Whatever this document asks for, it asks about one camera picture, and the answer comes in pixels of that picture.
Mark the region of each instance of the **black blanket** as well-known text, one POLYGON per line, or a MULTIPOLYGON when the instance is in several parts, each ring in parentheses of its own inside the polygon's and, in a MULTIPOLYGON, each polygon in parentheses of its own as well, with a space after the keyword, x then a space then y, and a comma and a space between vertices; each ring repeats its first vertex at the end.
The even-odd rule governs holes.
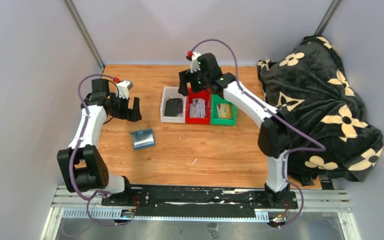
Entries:
MULTIPOLYGON (((304 186, 324 174, 362 182, 382 153, 382 133, 370 125, 362 98, 350 87, 338 54, 322 36, 305 37, 280 62, 259 61, 265 101, 287 108, 293 125, 325 152, 295 152, 288 174, 304 186)), ((293 147, 316 147, 294 135, 293 147)))

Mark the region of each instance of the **gray wall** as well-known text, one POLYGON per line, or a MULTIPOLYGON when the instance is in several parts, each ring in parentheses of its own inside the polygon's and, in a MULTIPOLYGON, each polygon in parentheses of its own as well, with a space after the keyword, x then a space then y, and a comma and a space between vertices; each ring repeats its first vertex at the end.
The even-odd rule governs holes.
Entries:
POLYGON ((97 72, 63 1, 0 0, 0 239, 39 239, 97 72))
MULTIPOLYGON (((342 57, 351 87, 384 135, 384 1, 344 0, 324 34, 342 57)), ((363 240, 384 239, 384 150, 363 183, 338 181, 350 196, 363 240)))
MULTIPOLYGON (((106 64, 187 64, 196 43, 217 38, 241 65, 281 59, 311 35, 331 0, 74 0, 106 64)), ((218 43, 210 51, 233 63, 218 43)))

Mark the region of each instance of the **gray floor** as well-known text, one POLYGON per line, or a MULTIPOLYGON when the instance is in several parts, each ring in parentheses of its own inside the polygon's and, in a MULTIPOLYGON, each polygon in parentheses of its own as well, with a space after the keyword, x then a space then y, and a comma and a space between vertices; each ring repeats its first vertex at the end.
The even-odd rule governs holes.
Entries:
MULTIPOLYGON (((75 235, 91 225, 89 219, 63 219, 65 233, 75 235)), ((67 237, 59 227, 57 240, 344 240, 336 213, 304 213, 292 225, 278 231, 266 223, 220 222, 218 236, 209 229, 209 222, 194 221, 132 221, 126 226, 93 224, 84 233, 67 237)))

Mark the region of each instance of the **wooden tabletop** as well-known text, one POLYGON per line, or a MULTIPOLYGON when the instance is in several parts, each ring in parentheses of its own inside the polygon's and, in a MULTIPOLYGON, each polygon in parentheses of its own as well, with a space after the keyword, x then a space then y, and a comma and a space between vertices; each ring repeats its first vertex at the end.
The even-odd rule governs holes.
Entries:
MULTIPOLYGON (((179 72, 187 68, 177 65, 105 67, 105 74, 133 82, 129 96, 140 98, 142 114, 142 120, 137 122, 113 119, 102 127, 98 149, 109 172, 126 176, 134 184, 263 187, 267 163, 257 146, 259 128, 240 109, 235 126, 160 122, 163 88, 178 87, 179 72), (148 128, 154 131, 156 146, 133 150, 129 132, 148 128)), ((235 72, 233 67, 222 67, 222 70, 235 72)), ((240 67, 239 78, 251 92, 262 97, 255 67, 240 67)), ((321 189, 318 179, 314 183, 305 188, 321 189)))

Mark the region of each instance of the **metal pole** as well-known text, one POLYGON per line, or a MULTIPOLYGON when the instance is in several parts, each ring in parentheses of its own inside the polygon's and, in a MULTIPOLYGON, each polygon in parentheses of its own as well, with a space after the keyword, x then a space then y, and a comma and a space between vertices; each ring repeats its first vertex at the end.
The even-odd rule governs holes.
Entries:
POLYGON ((341 2, 342 2, 342 0, 333 0, 332 1, 332 3, 330 4, 329 8, 326 11, 326 13, 324 14, 323 19, 321 20, 320 24, 318 25, 317 30, 315 31, 314 35, 322 35, 323 34, 326 26, 328 25, 332 16, 335 14, 335 11, 338 9, 338 6, 341 2))
POLYGON ((81 36, 83 37, 84 41, 86 42, 87 47, 89 48, 90 53, 92 54, 93 58, 95 59, 96 63, 100 67, 101 71, 104 72, 105 64, 102 61, 102 58, 97 50, 97 48, 94 45, 94 42, 91 39, 91 36, 89 35, 88 31, 86 30, 85 24, 83 24, 82 19, 80 18, 79 13, 76 10, 76 7, 74 6, 74 3, 72 0, 62 0, 65 3, 65 6, 67 7, 68 12, 70 13, 71 17, 73 18, 81 36))

